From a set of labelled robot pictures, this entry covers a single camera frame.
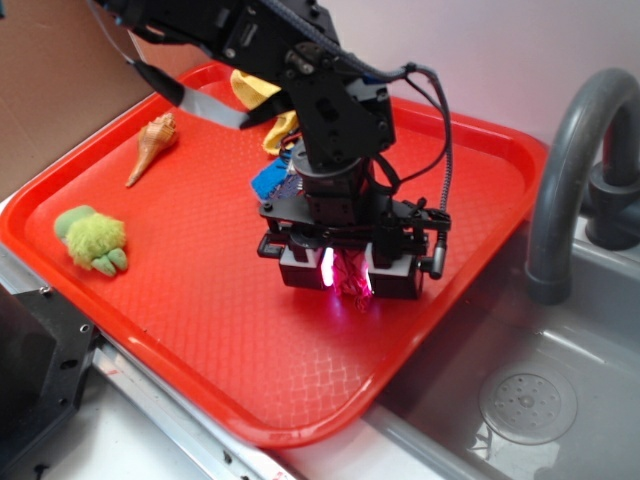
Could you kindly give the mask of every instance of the faucet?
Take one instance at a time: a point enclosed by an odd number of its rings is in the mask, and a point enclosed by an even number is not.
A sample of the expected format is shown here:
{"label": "faucet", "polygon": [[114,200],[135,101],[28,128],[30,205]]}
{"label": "faucet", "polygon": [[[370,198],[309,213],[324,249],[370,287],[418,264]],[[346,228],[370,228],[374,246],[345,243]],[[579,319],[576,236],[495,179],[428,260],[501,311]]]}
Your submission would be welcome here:
{"label": "faucet", "polygon": [[[602,161],[593,165],[600,144]],[[638,82],[617,68],[596,73],[569,105],[542,176],[525,264],[534,301],[555,305],[569,297],[579,213],[589,218],[586,235],[595,245],[624,250],[640,243],[639,151]]]}

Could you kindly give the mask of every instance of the orange tray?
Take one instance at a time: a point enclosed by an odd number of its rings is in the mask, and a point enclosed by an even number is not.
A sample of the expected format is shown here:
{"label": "orange tray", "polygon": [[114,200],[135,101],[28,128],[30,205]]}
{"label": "orange tray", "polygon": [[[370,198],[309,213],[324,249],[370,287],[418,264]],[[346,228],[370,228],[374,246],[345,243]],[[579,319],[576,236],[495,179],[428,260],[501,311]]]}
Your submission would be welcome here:
{"label": "orange tray", "polygon": [[[183,76],[239,107],[229,69]],[[442,122],[394,99],[406,175],[442,145]],[[178,143],[131,189],[136,136],[172,111]],[[267,165],[269,127],[227,130],[153,95],[26,185],[0,218],[1,241],[153,372],[248,442],[320,440],[360,416],[533,205],[546,148],[511,129],[454,116],[453,228],[439,281],[418,301],[374,299],[366,313],[332,291],[285,287],[256,249],[266,231],[250,180]],[[439,202],[442,168],[396,198]],[[130,269],[113,279],[74,267],[53,233],[63,211],[93,206],[126,224]]]}

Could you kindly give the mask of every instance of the conch shell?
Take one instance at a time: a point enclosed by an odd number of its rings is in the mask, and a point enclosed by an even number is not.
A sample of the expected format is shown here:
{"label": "conch shell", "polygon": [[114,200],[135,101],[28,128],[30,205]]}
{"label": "conch shell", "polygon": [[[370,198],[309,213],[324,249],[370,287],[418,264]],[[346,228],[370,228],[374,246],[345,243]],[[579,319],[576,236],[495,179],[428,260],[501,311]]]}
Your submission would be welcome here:
{"label": "conch shell", "polygon": [[165,113],[143,127],[138,134],[138,161],[126,186],[131,187],[136,183],[153,159],[176,143],[177,139],[176,121],[172,113]]}

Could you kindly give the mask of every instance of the gray sink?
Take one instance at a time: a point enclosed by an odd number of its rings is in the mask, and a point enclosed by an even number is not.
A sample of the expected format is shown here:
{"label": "gray sink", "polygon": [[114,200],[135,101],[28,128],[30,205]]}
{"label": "gray sink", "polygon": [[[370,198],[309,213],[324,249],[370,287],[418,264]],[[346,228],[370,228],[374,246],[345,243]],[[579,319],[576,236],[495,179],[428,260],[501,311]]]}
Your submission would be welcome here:
{"label": "gray sink", "polygon": [[379,403],[489,478],[640,475],[640,263],[576,240],[573,293],[526,296],[512,238]]}

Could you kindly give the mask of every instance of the sink drain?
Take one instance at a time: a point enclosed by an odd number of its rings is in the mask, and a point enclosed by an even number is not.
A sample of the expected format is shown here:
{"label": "sink drain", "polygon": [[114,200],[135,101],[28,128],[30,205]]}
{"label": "sink drain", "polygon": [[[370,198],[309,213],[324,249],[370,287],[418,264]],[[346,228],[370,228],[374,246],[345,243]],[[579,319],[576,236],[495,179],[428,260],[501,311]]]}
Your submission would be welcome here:
{"label": "sink drain", "polygon": [[577,406],[576,394],[564,377],[531,362],[501,368],[480,390],[480,410],[489,427],[523,445],[547,443],[565,433]]}

